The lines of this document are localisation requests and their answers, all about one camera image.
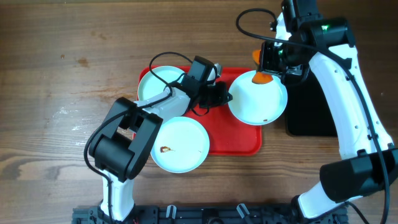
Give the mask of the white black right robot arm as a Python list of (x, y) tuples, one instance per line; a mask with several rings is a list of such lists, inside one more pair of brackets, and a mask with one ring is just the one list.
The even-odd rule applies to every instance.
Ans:
[(297, 221), (324, 217), (352, 200), (384, 192), (387, 220), (390, 185), (397, 179), (397, 148), (373, 107), (358, 65), (348, 21), (325, 19), (315, 1), (283, 1), (280, 19), (266, 37), (260, 71), (285, 74), (307, 65), (326, 98), (341, 160), (320, 168), (320, 181), (295, 197)]

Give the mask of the orange sponge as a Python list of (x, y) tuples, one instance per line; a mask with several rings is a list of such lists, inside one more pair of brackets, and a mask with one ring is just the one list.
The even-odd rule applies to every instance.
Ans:
[[(257, 68), (260, 68), (260, 56), (261, 56), (261, 50), (255, 50), (252, 53), (252, 58), (254, 62), (257, 65)], [(269, 74), (262, 73), (259, 70), (256, 72), (256, 74), (252, 78), (252, 82), (254, 84), (262, 85), (262, 84), (267, 84), (273, 81), (273, 77)]]

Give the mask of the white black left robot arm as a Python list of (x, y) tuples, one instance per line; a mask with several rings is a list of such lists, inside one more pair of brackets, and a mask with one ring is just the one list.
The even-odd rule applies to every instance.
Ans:
[(222, 67), (203, 57), (191, 60), (187, 73), (166, 82), (162, 93), (144, 101), (117, 99), (83, 150), (89, 169), (102, 176), (104, 198), (98, 217), (105, 223), (131, 220), (134, 178), (145, 166), (161, 125), (194, 111), (227, 104), (232, 95), (219, 81)]

